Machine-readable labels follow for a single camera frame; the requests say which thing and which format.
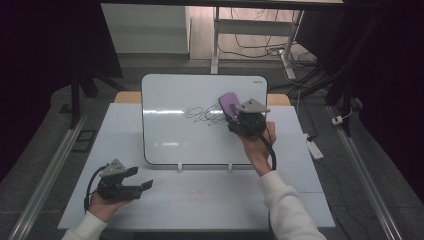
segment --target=person's left hand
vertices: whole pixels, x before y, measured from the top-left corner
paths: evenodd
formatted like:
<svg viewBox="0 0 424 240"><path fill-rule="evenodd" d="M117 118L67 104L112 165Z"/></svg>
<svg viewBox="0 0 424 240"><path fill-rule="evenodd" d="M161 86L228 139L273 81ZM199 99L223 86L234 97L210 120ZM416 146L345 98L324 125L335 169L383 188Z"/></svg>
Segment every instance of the person's left hand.
<svg viewBox="0 0 424 240"><path fill-rule="evenodd" d="M90 207L88 211L106 223L120 207L130 202L131 201L111 202L104 200L97 192L94 192L90 198Z"/></svg>

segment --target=white wall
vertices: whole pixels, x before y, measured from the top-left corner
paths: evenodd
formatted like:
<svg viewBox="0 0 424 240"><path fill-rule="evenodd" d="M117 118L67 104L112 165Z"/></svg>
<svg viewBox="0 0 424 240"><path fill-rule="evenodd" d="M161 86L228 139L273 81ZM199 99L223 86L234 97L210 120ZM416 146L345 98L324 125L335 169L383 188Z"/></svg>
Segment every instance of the white wall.
<svg viewBox="0 0 424 240"><path fill-rule="evenodd" d="M188 53L184 6L102 4L117 53Z"/></svg>

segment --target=gray floor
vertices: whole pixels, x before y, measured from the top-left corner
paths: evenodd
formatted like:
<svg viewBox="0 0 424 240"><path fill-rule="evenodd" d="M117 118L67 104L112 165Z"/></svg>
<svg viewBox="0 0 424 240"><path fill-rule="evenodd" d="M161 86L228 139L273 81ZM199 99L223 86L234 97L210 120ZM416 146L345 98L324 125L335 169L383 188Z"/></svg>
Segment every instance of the gray floor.
<svg viewBox="0 0 424 240"><path fill-rule="evenodd" d="M131 90L140 90L140 80L148 73L188 73L208 74L208 61L189 61L166 57L140 58L121 56L125 80L118 80ZM310 69L296 69L299 77ZM280 62L237 62L226 61L220 64L221 74L262 75L270 86L286 84ZM99 96L83 99L83 108L90 105L88 121L83 131L90 134L99 130L109 103L113 102L116 90L96 81ZM287 93L293 86L275 92ZM336 128L331 124L323 101L323 92L317 92L300 101L291 100L298 108L299 120L304 132L318 133L316 144L324 154L324 159L315 162L327 201L337 220L336 228L320 229L328 239L387 239L373 207L357 178ZM31 143L22 154L8 177L0 184L0 239L6 239L21 212L25 208L37 183L44 174L60 141L70 124L68 113L59 113L63 104L70 104L69 87L57 91L52 96L52 106L43 124ZM390 211L398 224L404 239L424 239L424 207L409 185L403 179L390 158L363 128L358 119L358 109L354 108L351 129L369 171L379 187ZM88 157L87 142L77 142L68 156L65 165L32 227L28 239L60 239L63 231L57 230L58 222L78 180L81 169ZM108 239L168 239L173 235L146 235L105 231ZM179 239L203 238L194 235L181 235Z"/></svg>

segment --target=white panel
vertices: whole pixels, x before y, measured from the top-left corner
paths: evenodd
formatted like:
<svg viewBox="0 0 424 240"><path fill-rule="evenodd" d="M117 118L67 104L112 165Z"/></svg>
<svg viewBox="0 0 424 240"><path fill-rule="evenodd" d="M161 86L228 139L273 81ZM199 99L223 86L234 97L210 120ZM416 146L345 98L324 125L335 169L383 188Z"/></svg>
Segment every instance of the white panel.
<svg viewBox="0 0 424 240"><path fill-rule="evenodd" d="M248 164L229 132L218 98L266 105L267 81L258 76L147 75L142 80L145 159L151 164Z"/></svg>

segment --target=white sleeve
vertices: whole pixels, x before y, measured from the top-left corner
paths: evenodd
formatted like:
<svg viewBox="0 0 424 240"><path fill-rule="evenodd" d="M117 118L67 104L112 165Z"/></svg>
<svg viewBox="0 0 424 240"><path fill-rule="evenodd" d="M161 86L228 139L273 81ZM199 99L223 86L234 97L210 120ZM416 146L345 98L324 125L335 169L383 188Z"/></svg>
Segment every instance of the white sleeve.
<svg viewBox="0 0 424 240"><path fill-rule="evenodd" d="M66 231L62 240L95 240L100 238L100 234L106 228L107 223L102 222L89 211L76 228Z"/></svg>
<svg viewBox="0 0 424 240"><path fill-rule="evenodd" d="M263 175L258 184L264 194L264 203L270 211L271 226L278 240L326 239L309 213L299 193L287 186L276 171Z"/></svg>

